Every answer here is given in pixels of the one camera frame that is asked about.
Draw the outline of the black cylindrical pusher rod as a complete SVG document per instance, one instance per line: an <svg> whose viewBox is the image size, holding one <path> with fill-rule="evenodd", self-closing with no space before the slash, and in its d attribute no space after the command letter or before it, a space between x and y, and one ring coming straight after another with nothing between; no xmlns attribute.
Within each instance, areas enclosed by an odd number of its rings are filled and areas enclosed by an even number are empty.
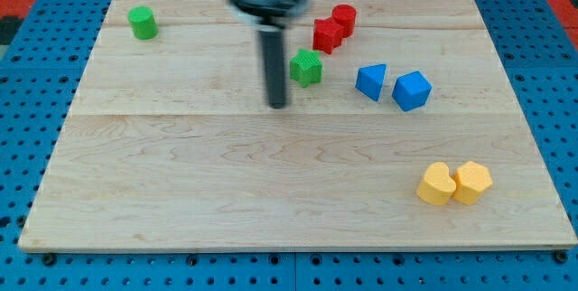
<svg viewBox="0 0 578 291"><path fill-rule="evenodd" d="M284 28L270 18L265 18L259 23L257 31L267 104L273 109L284 108L288 103Z"/></svg>

